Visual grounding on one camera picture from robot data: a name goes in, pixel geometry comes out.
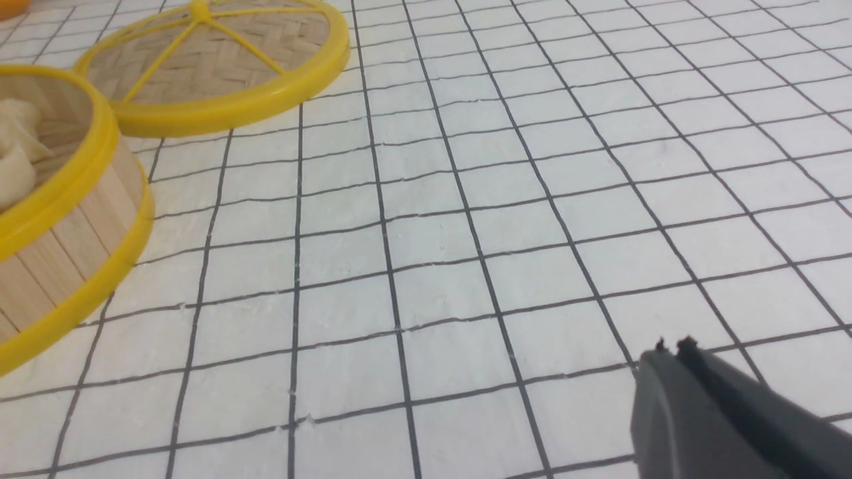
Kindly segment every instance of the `dumpling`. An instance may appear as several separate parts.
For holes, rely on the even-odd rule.
[[[31,163],[54,156],[50,148],[38,140],[36,128],[42,113],[35,105],[14,98],[0,101],[0,155],[11,153],[20,146]]]
[[[20,145],[0,159],[0,211],[26,198],[36,187],[36,169]]]

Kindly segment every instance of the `orange object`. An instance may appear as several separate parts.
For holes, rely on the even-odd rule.
[[[8,20],[24,12],[30,6],[30,0],[0,0],[0,20]]]

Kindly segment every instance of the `bamboo steamer lid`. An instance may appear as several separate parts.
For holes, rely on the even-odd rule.
[[[74,66],[123,133],[189,136],[294,107],[346,65],[348,27],[316,0],[192,0],[113,33]]]

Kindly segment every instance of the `white grid mat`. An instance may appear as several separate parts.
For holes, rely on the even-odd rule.
[[[635,477],[632,369],[687,334],[852,430],[847,6],[334,4],[320,97],[133,141],[151,242],[0,379],[0,478]],[[0,61],[169,5],[42,3]]]

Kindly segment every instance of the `yellow plastic rim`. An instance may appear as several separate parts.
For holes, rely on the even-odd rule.
[[[329,23],[329,37],[325,44],[298,68],[265,84],[209,100],[160,105],[110,100],[110,107],[118,118],[121,131],[129,136],[159,138],[203,135],[229,130],[282,113],[325,89],[343,71],[349,60],[349,30],[346,19],[327,3],[317,0],[295,1],[315,9],[316,13],[323,14]],[[196,19],[190,24],[191,26],[196,25],[197,22],[208,21],[203,18],[206,8],[200,7],[201,4],[204,2],[193,0],[189,5],[156,14],[114,32],[83,54],[74,65],[73,71],[85,78],[89,65],[96,55],[121,43],[121,37],[129,32],[158,19],[188,10]]]
[[[77,151],[30,196],[0,214],[0,262],[32,243],[68,215],[101,180],[118,146],[118,125],[107,99],[84,78],[46,66],[0,66],[0,76],[30,75],[67,81],[92,102],[89,131]],[[136,219],[121,244],[86,283],[48,315],[0,344],[0,376],[26,363],[86,319],[127,275],[151,233],[154,203],[144,171]]]

